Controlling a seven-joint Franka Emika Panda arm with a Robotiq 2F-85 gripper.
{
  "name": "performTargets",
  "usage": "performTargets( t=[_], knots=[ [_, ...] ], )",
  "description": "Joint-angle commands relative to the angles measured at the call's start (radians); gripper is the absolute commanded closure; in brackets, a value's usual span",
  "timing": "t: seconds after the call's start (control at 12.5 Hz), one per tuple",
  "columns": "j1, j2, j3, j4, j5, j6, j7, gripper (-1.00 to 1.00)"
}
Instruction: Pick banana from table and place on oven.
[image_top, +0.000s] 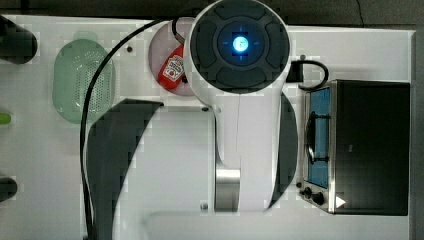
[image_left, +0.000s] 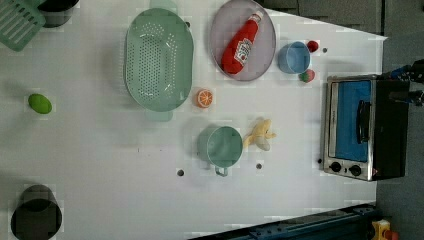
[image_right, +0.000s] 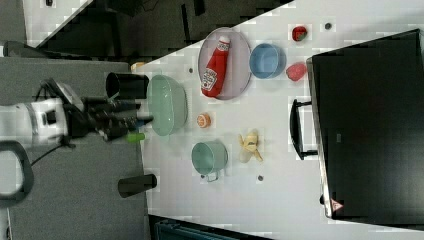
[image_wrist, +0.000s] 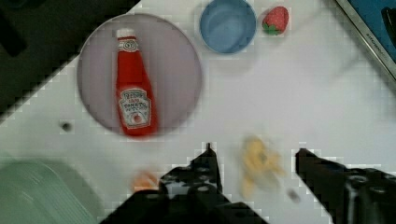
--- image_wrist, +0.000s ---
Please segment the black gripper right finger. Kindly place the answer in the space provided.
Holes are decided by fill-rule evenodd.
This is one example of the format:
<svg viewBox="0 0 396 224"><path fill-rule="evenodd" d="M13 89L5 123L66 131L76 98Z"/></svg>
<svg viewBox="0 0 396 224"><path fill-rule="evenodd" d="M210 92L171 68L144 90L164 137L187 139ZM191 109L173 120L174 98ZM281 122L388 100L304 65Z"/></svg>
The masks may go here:
<svg viewBox="0 0 396 224"><path fill-rule="evenodd" d="M396 224L396 177L375 168L347 168L302 148L296 174L333 224Z"/></svg>

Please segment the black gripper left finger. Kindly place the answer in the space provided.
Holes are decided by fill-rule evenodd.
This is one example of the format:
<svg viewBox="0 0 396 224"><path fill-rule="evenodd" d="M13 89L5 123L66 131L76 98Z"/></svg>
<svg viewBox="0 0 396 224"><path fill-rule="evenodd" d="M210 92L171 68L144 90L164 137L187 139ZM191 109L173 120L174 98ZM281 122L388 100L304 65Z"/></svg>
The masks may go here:
<svg viewBox="0 0 396 224"><path fill-rule="evenodd" d="M268 224L245 203L222 193L217 154L210 144L187 166L135 192L100 224Z"/></svg>

